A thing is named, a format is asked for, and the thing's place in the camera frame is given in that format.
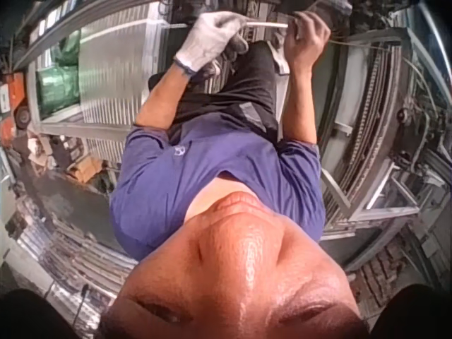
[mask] black pants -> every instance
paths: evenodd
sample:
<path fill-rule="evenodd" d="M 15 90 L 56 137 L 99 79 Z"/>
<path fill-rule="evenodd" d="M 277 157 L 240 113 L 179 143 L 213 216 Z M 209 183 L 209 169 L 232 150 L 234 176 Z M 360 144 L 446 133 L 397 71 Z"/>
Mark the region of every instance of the black pants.
<path fill-rule="evenodd" d="M 264 41 L 254 42 L 246 54 L 237 57 L 236 62 L 236 72 L 227 79 L 220 92 L 205 94 L 187 90 L 184 93 L 172 129 L 205 113 L 225 112 L 240 119 L 270 142 L 276 142 L 276 79 L 270 48 Z M 149 91 L 162 77 L 163 73 L 159 73 L 149 78 Z"/>

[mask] man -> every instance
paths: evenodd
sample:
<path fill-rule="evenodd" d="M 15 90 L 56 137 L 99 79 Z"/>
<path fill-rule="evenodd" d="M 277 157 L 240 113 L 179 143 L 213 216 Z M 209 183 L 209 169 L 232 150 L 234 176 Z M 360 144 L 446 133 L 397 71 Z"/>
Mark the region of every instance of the man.
<path fill-rule="evenodd" d="M 151 90 L 111 201 L 141 261 L 100 326 L 121 338 L 353 338 L 366 333 L 344 272 L 316 243 L 325 213 L 311 71 L 330 30 L 290 23 L 290 93 L 277 142 L 275 70 L 252 44 L 215 95 L 184 93 L 246 18 L 203 14 Z"/>

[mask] corrugated metal sheet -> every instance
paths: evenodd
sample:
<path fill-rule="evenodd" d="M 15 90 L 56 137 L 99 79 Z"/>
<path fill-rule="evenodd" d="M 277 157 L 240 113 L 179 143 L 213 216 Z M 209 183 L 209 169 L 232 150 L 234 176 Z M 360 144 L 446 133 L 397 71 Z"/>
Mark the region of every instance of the corrugated metal sheet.
<path fill-rule="evenodd" d="M 82 29 L 79 83 L 86 123 L 133 123 L 147 97 L 148 78 L 157 73 L 167 24 L 158 3 L 137 6 Z M 121 162 L 124 143 L 88 140 L 100 159 Z"/>

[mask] work glove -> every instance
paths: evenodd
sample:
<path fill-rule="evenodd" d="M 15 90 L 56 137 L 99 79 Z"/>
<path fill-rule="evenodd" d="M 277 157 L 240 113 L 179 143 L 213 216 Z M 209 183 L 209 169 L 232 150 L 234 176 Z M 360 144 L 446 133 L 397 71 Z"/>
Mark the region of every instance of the work glove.
<path fill-rule="evenodd" d="M 245 53 L 248 44 L 238 32 L 247 21 L 246 16 L 233 12 L 201 14 L 174 60 L 189 76 L 193 76 L 220 56 L 230 42 L 238 53 Z"/>

